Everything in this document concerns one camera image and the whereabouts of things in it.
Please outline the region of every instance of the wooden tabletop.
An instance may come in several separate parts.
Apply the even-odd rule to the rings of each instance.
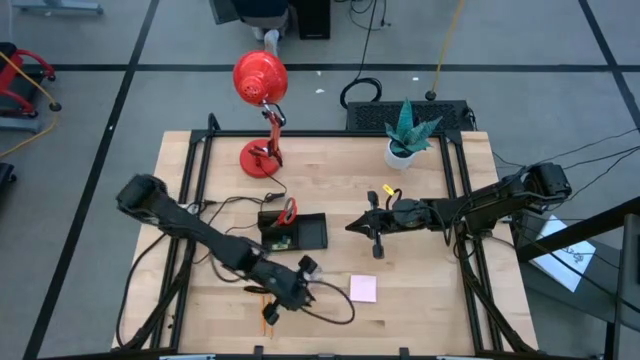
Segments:
[[[155,176],[163,179],[170,196],[177,198],[189,132],[167,132],[156,165]],[[281,192],[270,179],[245,175],[238,163],[239,152],[252,139],[215,138],[211,154],[205,198],[222,201],[229,196],[255,196]],[[294,196],[300,214],[324,212],[327,216],[329,246],[308,251],[323,269],[323,280],[349,291],[351,275],[377,277],[377,303],[356,303],[355,321],[346,326],[328,324],[301,312],[282,309],[273,338],[261,330],[261,298],[242,291],[244,282],[227,284],[214,275],[204,261],[192,270],[180,351],[186,353],[252,353],[263,345],[274,354],[397,354],[408,347],[412,355],[473,354],[471,333],[460,267],[446,247],[442,233],[428,230],[383,236],[386,257],[371,255],[372,241],[347,232],[345,225],[369,209],[367,191],[375,190],[386,199],[383,184],[401,188],[405,198],[448,197],[437,140],[421,152],[404,171],[389,168],[384,161],[386,138],[293,138],[281,139],[285,166],[275,177]],[[464,149],[473,189],[497,181],[486,133],[463,133]],[[457,193],[462,194],[455,150],[450,146]],[[196,156],[189,201],[192,201],[200,156]],[[281,209],[284,201],[265,205]],[[203,214],[208,219],[216,207]],[[228,205],[213,222],[224,231],[232,226],[256,222],[258,205],[238,202]],[[254,227],[234,231],[259,241]],[[143,225],[136,257],[157,236],[157,229]],[[506,225],[497,225],[494,235],[511,241]],[[130,339],[156,304],[165,267],[169,241],[163,241],[139,265],[133,276],[121,329]],[[494,240],[484,241],[496,305],[513,328],[531,346],[536,337],[514,250]],[[198,245],[196,259],[206,254]],[[297,268],[302,252],[274,254],[270,260]],[[231,277],[222,270],[223,276]],[[345,319],[350,310],[334,290],[311,286],[317,298],[313,309],[324,316]],[[486,313],[478,303],[485,347],[491,349]],[[165,326],[171,324],[172,311]],[[163,345],[170,330],[163,331]]]

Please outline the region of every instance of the black floor stripe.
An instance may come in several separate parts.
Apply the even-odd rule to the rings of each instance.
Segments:
[[[147,39],[151,23],[153,22],[153,17],[155,16],[156,10],[158,8],[158,2],[159,0],[151,0],[149,8],[147,9],[147,14],[144,18],[144,22],[142,23],[142,28],[140,29],[138,40],[136,41],[133,53],[131,54],[131,59],[129,60],[129,64],[127,65],[122,84],[120,85],[120,90],[118,91],[118,95],[116,96],[113,109],[111,110],[111,115],[109,116],[109,120],[102,135],[100,145],[98,146],[98,151],[93,161],[93,165],[91,166],[89,178],[87,179],[84,191],[82,192],[80,204],[76,209],[73,222],[71,223],[71,228],[69,229],[69,234],[67,235],[64,247],[62,248],[60,259],[58,260],[55,272],[53,273],[53,278],[51,279],[51,283],[49,284],[49,289],[47,290],[47,294],[44,298],[42,307],[40,308],[40,313],[38,314],[36,324],[31,333],[31,337],[29,338],[29,343],[27,344],[23,359],[36,359],[38,357],[38,353],[40,352],[40,348],[42,347],[42,343],[47,333],[47,328],[49,327],[49,323],[51,321],[51,316],[53,315],[58,297],[60,296],[60,291],[62,290],[62,285],[64,284],[64,278],[67,275],[69,265],[71,264],[71,260],[73,258],[73,253],[75,251],[76,245],[78,244],[80,232],[82,230],[82,226],[84,225],[84,221],[87,216],[93,194],[96,190],[98,179],[100,177],[102,167],[104,166],[104,161],[107,157],[109,145],[111,144],[111,139],[113,138],[113,133],[115,132],[116,125],[118,124],[118,120],[120,118],[120,113],[122,112],[122,107],[124,106],[125,100],[127,98],[127,93],[129,92],[131,81],[133,80],[135,66],[140,60],[140,55],[142,54],[144,43]]]
[[[587,18],[587,22],[591,27],[591,31],[593,31],[593,36],[596,38],[598,42],[598,46],[600,47],[600,51],[602,51],[602,55],[607,61],[607,65],[611,66],[613,79],[616,81],[616,85],[618,86],[618,90],[620,91],[620,96],[624,100],[625,105],[627,106],[627,110],[629,110],[629,114],[633,119],[633,122],[636,124],[636,127],[640,128],[640,110],[638,109],[638,103],[636,102],[633,93],[629,89],[629,85],[624,78],[624,75],[621,72],[622,68],[634,69],[637,66],[625,66],[619,67],[618,62],[613,56],[613,52],[611,52],[611,48],[609,44],[607,44],[607,40],[604,38],[604,34],[600,29],[600,25],[598,25],[598,21],[596,20],[593,11],[591,10],[591,6],[587,0],[578,0],[580,3],[580,7],[584,12],[584,16]]]
[[[289,71],[358,71],[360,64],[285,64]],[[125,64],[53,64],[56,71],[126,71]],[[364,71],[436,71],[436,64],[365,64]],[[27,70],[39,69],[26,65]],[[136,71],[157,72],[230,72],[233,64],[139,64]],[[640,72],[640,65],[498,65],[498,64],[444,64],[443,72],[512,72],[512,73],[583,73]]]

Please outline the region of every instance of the gray floor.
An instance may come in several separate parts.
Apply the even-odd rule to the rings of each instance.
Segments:
[[[6,0],[0,1],[0,41],[7,38]],[[150,0],[100,1],[102,17],[54,13],[14,14],[14,40],[56,64],[127,64]],[[367,62],[433,64],[457,2],[389,1],[391,27],[374,32]],[[640,64],[640,3],[590,0],[620,64]],[[366,31],[351,24],[348,4],[332,4],[332,39],[282,43],[286,63],[358,63]],[[356,20],[366,24],[366,16]],[[259,44],[243,24],[216,26],[208,0],[160,0],[141,64],[233,64]],[[447,63],[511,65],[606,64],[578,1],[469,1]],[[423,99],[430,72],[365,72],[383,83],[383,100]],[[355,72],[295,71],[282,102],[289,129],[343,129],[340,91]],[[625,73],[640,96],[640,74]],[[66,239],[93,159],[123,78],[122,72],[61,72],[46,84],[63,104],[60,126],[10,155],[20,181],[0,202],[0,353],[24,352],[53,269]],[[355,88],[351,100],[373,96]],[[441,74],[439,99],[465,99],[495,151],[531,163],[635,127],[610,73]],[[40,102],[42,119],[51,121]],[[115,209],[114,196],[134,174],[152,172],[162,133],[202,128],[214,112],[225,129],[266,129],[259,113],[235,94],[229,72],[136,72],[80,236],[41,356],[107,350],[139,226]],[[0,151],[27,134],[0,133]],[[602,144],[559,163],[613,153],[640,141],[638,133]],[[640,155],[625,159],[598,183],[563,205],[559,216],[583,218],[640,193]],[[574,188],[612,162],[568,173]],[[501,174],[511,169],[500,168]],[[619,233],[598,238],[619,246]],[[604,324],[535,293],[528,294],[540,347],[554,354],[601,352]],[[640,335],[625,332],[623,357],[638,351]]]

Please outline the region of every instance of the red lamp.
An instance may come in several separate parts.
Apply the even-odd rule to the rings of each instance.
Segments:
[[[271,53],[251,51],[233,68],[233,84],[244,101],[264,108],[262,116],[271,123],[268,140],[253,140],[242,149],[240,166],[255,178],[271,176],[282,166],[278,142],[287,120],[277,102],[287,92],[287,70]]]

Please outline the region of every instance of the white paper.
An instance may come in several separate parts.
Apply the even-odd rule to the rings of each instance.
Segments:
[[[542,231],[540,231],[536,240],[540,240],[543,237],[549,236],[566,227],[567,225],[558,220],[554,215],[551,215],[549,220],[544,224],[544,227],[542,228]],[[591,262],[591,258],[593,257],[593,255],[588,254],[593,254],[595,250],[596,248],[589,244],[589,242],[582,241],[564,249],[556,250],[553,254],[562,259],[562,261],[570,265],[573,269],[577,270],[580,274],[584,274],[587,266],[589,266],[589,262]],[[543,255],[531,260],[530,262],[544,273],[551,276],[555,281],[569,289],[569,291],[576,291],[581,277],[569,270],[553,256],[548,254]]]

